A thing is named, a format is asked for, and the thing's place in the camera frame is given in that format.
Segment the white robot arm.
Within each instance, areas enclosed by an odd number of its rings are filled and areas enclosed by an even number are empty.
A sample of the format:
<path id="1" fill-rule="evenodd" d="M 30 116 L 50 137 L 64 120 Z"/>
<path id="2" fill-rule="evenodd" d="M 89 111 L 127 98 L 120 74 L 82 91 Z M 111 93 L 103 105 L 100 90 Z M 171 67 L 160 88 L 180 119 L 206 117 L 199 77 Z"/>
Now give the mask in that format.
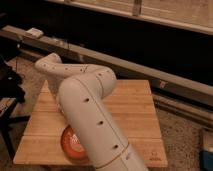
<path id="1" fill-rule="evenodd" d="M 60 80 L 61 110 L 96 171 L 149 171 L 103 104 L 117 82 L 111 68 L 64 64 L 56 53 L 37 60 L 35 67 Z"/>

